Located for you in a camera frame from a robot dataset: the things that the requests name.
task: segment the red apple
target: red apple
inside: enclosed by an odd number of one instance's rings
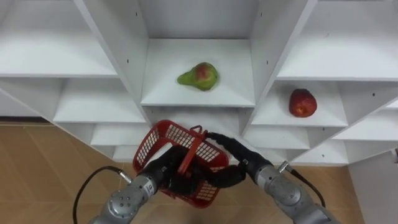
[[[290,113],[298,118],[306,118],[317,110],[317,100],[306,89],[296,89],[292,92],[289,102]]]

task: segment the red basket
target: red basket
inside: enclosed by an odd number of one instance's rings
[[[187,130],[169,120],[159,121],[142,140],[132,161],[132,166],[136,172],[141,171],[149,159],[167,143],[189,148],[188,154],[178,169],[179,174],[184,175],[195,155],[199,163],[209,167],[212,171],[228,166],[228,156],[221,149],[205,141],[205,133],[206,131],[202,132],[201,126]],[[160,191],[172,198],[178,197],[196,208],[206,208],[214,201],[219,189],[203,181],[198,190],[189,197],[175,195],[166,189],[160,189]]]

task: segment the shelf compartment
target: shelf compartment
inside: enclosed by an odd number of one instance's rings
[[[394,102],[392,102],[391,104],[386,106],[386,109],[387,110],[398,110],[398,100],[395,100]]]
[[[398,148],[397,141],[344,141],[349,163],[362,161]]]
[[[277,78],[398,81],[398,13],[387,1],[320,1]]]
[[[250,126],[244,135],[252,146],[268,149],[310,149],[306,128]]]
[[[117,77],[73,1],[15,1],[0,26],[0,77]]]
[[[333,139],[398,141],[398,111],[379,111],[336,135]]]
[[[129,162],[132,163],[132,159],[136,154],[138,146],[117,146],[114,149],[112,159],[115,162]]]
[[[65,80],[55,122],[144,123],[145,120],[121,80]]]
[[[297,88],[308,89],[317,100],[317,110],[308,118],[296,118],[289,112],[290,95]],[[279,81],[259,105],[252,124],[345,127],[348,122],[336,82]]]
[[[209,62],[220,79],[210,91],[179,85],[177,77]],[[151,39],[142,90],[144,106],[254,107],[248,40]]]
[[[284,161],[291,161],[307,150],[304,149],[258,149],[264,158],[271,161],[274,165],[279,165]]]
[[[343,141],[327,140],[296,157],[291,164],[301,166],[345,166],[349,164],[349,159]]]
[[[91,145],[94,146],[139,146],[150,127],[146,124],[97,124]]]
[[[237,108],[201,107],[146,107],[150,120],[154,123],[169,119],[184,128],[201,125],[203,130],[234,137],[239,134]]]

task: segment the white wall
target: white wall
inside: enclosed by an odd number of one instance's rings
[[[391,151],[349,165],[365,224],[398,223],[398,165]]]
[[[0,92],[0,116],[39,116]]]

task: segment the pear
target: pear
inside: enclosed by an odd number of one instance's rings
[[[217,82],[218,73],[212,64],[202,62],[177,78],[181,85],[190,85],[201,91],[210,90]]]

